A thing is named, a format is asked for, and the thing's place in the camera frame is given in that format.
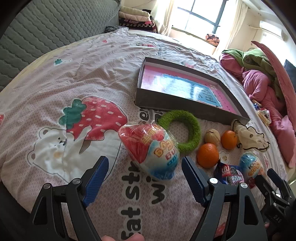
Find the orange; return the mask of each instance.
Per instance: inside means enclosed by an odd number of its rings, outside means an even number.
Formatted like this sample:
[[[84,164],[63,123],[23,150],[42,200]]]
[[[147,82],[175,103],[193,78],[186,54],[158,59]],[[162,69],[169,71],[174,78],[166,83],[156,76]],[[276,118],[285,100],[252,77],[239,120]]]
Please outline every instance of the orange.
[[[225,131],[221,136],[221,144],[227,150],[232,150],[237,145],[237,136],[233,131]]]
[[[211,168],[219,161],[219,152],[212,143],[203,144],[197,151],[197,162],[203,168]]]

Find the packaged toy egg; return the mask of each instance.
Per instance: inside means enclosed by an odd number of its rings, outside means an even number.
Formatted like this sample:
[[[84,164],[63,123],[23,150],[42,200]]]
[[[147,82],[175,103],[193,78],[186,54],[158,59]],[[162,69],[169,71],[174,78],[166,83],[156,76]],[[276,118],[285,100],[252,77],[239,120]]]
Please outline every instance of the packaged toy egg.
[[[214,177],[221,183],[227,185],[237,185],[244,182],[244,177],[240,172],[239,166],[224,164],[221,161],[218,162],[214,171]]]
[[[252,152],[245,152],[239,162],[244,181],[249,188],[255,187],[255,177],[264,174],[264,169],[259,158]]]
[[[173,135],[155,122],[127,123],[118,130],[119,138],[133,161],[149,175],[169,180],[179,160]]]

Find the person's hand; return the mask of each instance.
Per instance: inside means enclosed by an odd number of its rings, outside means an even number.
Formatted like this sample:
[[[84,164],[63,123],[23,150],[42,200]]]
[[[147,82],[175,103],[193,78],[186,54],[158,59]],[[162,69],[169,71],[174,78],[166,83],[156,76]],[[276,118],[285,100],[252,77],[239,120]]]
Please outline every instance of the person's hand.
[[[103,236],[102,241],[115,241],[115,239],[113,239],[109,236]],[[128,238],[126,241],[145,241],[145,239],[141,234],[135,233],[133,236]]]

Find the bed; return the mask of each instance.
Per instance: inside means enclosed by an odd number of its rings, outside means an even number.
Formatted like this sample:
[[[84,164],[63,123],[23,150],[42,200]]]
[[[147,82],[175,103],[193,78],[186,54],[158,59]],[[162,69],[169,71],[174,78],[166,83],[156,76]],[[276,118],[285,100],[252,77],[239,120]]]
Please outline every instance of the bed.
[[[182,64],[220,79],[248,113],[248,125],[264,133],[271,144],[267,152],[257,153],[264,169],[273,168],[287,179],[274,135],[258,118],[241,84],[215,59],[169,37],[121,28],[42,55],[0,92],[0,192],[6,197],[0,200],[0,218],[15,240],[24,237],[25,220],[42,185],[68,183],[100,155],[109,158],[110,168],[95,202],[88,207],[100,236],[125,240],[140,232],[148,241],[189,240],[203,208],[195,202],[181,165],[170,182],[157,182],[133,165],[117,136],[119,126],[127,121],[155,120],[164,113],[134,105],[144,57]],[[86,110],[74,128],[72,120],[83,106]],[[220,123],[199,122],[202,136],[210,128],[220,134],[230,129]],[[173,123],[170,130],[178,141],[187,140],[184,125]],[[231,151],[231,164],[238,164],[242,153],[241,148]],[[190,156],[196,160],[195,151]],[[214,168],[205,171],[213,176]],[[252,193],[262,208],[263,195],[257,188]],[[228,205],[224,206],[220,226],[227,218]],[[11,215],[13,209],[20,209],[21,214]],[[63,212],[69,236],[75,239],[66,206]]]

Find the candy package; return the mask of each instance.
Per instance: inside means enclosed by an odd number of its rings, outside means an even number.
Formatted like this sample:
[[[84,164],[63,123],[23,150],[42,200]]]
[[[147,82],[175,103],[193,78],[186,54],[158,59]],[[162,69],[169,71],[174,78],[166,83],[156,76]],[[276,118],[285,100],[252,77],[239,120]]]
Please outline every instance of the candy package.
[[[119,138],[133,161],[159,180],[169,180],[179,160],[174,136],[153,122],[127,123],[118,130]]]
[[[245,152],[239,162],[244,180],[249,188],[255,187],[255,177],[263,175],[264,169],[259,158],[252,152]]]
[[[239,166],[224,164],[221,161],[216,166],[214,177],[227,185],[237,185],[244,182]]]

